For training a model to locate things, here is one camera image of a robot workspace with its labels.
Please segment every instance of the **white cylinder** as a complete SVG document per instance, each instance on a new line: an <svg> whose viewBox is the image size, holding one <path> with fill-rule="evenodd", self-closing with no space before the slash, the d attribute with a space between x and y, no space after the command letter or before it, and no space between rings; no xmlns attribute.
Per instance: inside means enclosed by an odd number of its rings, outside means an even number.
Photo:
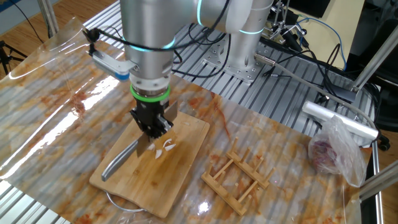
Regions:
<svg viewBox="0 0 398 224"><path fill-rule="evenodd" d="M349 119L341 114L335 113L331 110L328 110L316 103L312 103L310 101L306 101L303 105L302 111L308 113L316 118L321 119L322 121L329 121L333 116L339 117L345 125L349 132L354 133L358 136L361 136L366 139L376 139L379 131L359 122L356 122L352 119Z"/></svg>

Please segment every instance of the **cutting board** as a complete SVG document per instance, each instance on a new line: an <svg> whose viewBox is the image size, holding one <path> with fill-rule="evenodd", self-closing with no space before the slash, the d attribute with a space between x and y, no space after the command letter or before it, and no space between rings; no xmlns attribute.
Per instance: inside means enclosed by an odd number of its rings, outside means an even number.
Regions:
<svg viewBox="0 0 398 224"><path fill-rule="evenodd" d="M106 166L142 133L136 122L132 121L94 171L90 184L165 218L209 127L202 120L178 112L173 128L155 141L153 151L146 150L141 157L134 152L118 171L103 182L101 174ZM176 146L167 152L163 144L168 139L172 139L171 144ZM155 159L157 149L162 150L162 155Z"/></svg>

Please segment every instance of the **garlic slice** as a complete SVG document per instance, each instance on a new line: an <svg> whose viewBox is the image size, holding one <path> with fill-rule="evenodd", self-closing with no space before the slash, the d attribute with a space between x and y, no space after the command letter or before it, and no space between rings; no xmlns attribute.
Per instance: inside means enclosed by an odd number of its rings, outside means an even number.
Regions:
<svg viewBox="0 0 398 224"><path fill-rule="evenodd" d="M152 143L148 148L147 148L147 150L150 150L150 151L153 151L155 149L155 144L154 143Z"/></svg>
<svg viewBox="0 0 398 224"><path fill-rule="evenodd" d="M155 159L159 158L161 155L162 155L162 150L161 149L156 150Z"/></svg>
<svg viewBox="0 0 398 224"><path fill-rule="evenodd" d="M165 146L166 146L166 144L167 144L167 143L169 143L170 141L172 141L172 139L168 139L168 140L166 140L166 141L163 143L163 147L165 147Z"/></svg>
<svg viewBox="0 0 398 224"><path fill-rule="evenodd" d="M172 150L172 148L174 148L175 144L169 145L164 147L164 149L166 149L167 152L169 152L170 150Z"/></svg>

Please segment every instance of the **metal plate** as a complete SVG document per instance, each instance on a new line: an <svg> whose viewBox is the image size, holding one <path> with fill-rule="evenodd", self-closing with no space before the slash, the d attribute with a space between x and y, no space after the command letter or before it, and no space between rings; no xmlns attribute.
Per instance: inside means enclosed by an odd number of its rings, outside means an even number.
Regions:
<svg viewBox="0 0 398 224"><path fill-rule="evenodd" d="M222 68L224 61L220 58L220 53L224 49L225 40L220 41L219 43L211 46L203 56L203 63L207 63L208 65L217 68L218 70ZM242 70L239 68L234 68L228 64L225 65L223 71L228 75L231 75L239 80L242 80L246 83L252 83L255 81L256 77L259 75L259 72L264 67L263 63L256 62L253 68Z"/></svg>

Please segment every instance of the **transparent plastic cover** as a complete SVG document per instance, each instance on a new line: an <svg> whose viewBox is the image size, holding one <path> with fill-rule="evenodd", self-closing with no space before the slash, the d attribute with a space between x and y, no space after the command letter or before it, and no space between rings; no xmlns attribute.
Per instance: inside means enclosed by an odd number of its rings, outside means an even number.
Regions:
<svg viewBox="0 0 398 224"><path fill-rule="evenodd" d="M307 153L310 137L176 76L171 103L210 123L209 133L167 218L116 208L88 180L132 121L129 110L136 103L129 83L94 66L82 28L73 19L0 81L1 179L77 224L361 223L358 189L341 176L317 174ZM124 59L108 44L96 47ZM210 161L212 175L227 163L236 136L240 156L252 147L250 166L263 157L260 174L276 168L266 190L250 192L253 200L242 217L200 178ZM364 152L367 162L370 153ZM237 197L252 182L231 165L223 186L231 190L238 183Z"/></svg>

